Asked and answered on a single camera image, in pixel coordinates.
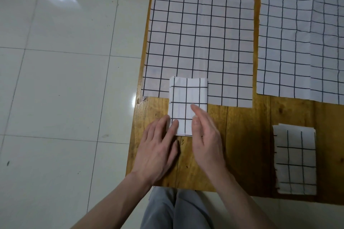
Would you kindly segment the person's left hand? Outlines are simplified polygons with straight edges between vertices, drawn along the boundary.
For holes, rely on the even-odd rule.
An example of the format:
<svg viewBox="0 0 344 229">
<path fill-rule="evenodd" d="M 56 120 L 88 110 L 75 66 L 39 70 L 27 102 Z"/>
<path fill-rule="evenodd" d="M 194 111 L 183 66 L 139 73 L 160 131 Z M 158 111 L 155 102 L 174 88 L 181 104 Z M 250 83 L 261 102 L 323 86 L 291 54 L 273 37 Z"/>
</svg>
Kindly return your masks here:
<svg viewBox="0 0 344 229">
<path fill-rule="evenodd" d="M 171 132 L 171 140 L 157 140 L 156 125 L 159 119 L 154 120 L 145 128 L 131 170 L 131 172 L 138 171 L 152 176 L 153 185 L 168 172 L 173 164 L 170 162 L 170 148 L 176 140 L 178 129 L 178 120 L 174 120 L 166 129 Z"/>
</svg>

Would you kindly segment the person's right hand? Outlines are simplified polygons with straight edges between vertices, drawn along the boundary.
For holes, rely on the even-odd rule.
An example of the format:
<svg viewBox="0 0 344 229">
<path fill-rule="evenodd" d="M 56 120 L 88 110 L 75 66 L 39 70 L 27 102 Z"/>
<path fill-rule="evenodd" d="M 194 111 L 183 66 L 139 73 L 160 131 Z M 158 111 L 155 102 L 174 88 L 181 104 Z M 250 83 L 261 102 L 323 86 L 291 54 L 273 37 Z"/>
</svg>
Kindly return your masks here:
<svg viewBox="0 0 344 229">
<path fill-rule="evenodd" d="M 202 144 L 192 143 L 194 158 L 209 180 L 213 180 L 226 170 L 221 135 L 206 111 L 195 104 L 191 109 L 202 125 Z"/>
</svg>

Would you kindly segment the small checked cloth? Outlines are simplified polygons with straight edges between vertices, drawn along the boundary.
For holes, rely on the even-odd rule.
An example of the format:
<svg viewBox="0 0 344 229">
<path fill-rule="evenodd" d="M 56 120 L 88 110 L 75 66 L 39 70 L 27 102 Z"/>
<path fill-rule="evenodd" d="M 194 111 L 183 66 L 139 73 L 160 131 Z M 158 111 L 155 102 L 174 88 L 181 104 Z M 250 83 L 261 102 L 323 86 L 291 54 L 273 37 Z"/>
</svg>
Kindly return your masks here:
<svg viewBox="0 0 344 229">
<path fill-rule="evenodd" d="M 169 127 L 174 120 L 178 120 L 177 136 L 192 136 L 192 118 L 195 113 L 191 105 L 195 104 L 204 111 L 208 105 L 207 78 L 170 78 L 169 85 Z"/>
</svg>

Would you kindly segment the person's left forearm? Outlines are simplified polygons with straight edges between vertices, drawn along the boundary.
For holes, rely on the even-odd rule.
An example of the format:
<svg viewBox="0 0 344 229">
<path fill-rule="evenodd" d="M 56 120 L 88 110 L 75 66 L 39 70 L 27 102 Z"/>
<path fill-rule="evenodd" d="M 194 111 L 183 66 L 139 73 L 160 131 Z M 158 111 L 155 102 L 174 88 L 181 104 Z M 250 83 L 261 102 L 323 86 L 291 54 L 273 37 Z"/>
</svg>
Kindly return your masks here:
<svg viewBox="0 0 344 229">
<path fill-rule="evenodd" d="M 70 229 L 121 229 L 153 183 L 152 176 L 131 172 Z"/>
</svg>

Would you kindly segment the person's right forearm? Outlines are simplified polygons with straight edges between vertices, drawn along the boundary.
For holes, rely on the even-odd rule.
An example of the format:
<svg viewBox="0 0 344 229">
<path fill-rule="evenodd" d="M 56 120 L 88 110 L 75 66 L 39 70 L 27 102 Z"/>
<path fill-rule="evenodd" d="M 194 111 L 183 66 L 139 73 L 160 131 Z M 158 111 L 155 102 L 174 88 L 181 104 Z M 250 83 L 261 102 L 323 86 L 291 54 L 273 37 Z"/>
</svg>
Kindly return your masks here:
<svg viewBox="0 0 344 229">
<path fill-rule="evenodd" d="M 225 167 L 207 171 L 206 175 L 230 214 L 235 228 L 277 229 L 277 226 Z"/>
</svg>

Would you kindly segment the person's grey trousers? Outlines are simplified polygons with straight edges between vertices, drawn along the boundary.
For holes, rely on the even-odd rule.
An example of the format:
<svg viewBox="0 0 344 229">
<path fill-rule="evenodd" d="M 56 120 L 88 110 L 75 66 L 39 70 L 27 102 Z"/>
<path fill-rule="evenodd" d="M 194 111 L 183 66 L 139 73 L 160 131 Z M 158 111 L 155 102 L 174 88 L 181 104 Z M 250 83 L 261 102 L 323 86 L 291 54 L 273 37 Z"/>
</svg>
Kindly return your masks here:
<svg viewBox="0 0 344 229">
<path fill-rule="evenodd" d="M 140 229 L 214 229 L 214 224 L 196 191 L 154 186 Z"/>
</svg>

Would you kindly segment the large flat checked cloth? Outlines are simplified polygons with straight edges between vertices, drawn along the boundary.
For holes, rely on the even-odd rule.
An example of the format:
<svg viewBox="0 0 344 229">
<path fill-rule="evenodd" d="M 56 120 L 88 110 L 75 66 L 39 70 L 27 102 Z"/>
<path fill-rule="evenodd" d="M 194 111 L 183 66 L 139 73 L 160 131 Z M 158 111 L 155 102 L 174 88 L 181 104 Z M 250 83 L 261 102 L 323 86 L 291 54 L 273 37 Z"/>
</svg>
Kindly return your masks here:
<svg viewBox="0 0 344 229">
<path fill-rule="evenodd" d="M 141 95 L 169 79 L 207 78 L 208 102 L 252 107 L 254 0 L 152 0 Z"/>
</svg>

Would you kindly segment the wrinkled checked cloth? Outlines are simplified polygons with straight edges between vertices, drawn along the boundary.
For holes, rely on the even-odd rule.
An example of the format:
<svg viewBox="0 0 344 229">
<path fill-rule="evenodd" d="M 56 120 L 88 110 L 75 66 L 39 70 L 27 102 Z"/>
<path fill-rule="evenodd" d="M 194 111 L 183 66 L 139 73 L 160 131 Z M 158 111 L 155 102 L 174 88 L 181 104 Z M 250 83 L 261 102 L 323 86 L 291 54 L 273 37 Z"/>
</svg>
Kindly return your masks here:
<svg viewBox="0 0 344 229">
<path fill-rule="evenodd" d="M 344 105 L 344 0 L 313 0 L 310 99 Z"/>
<path fill-rule="evenodd" d="M 310 100 L 313 0 L 260 0 L 256 92 Z"/>
</svg>

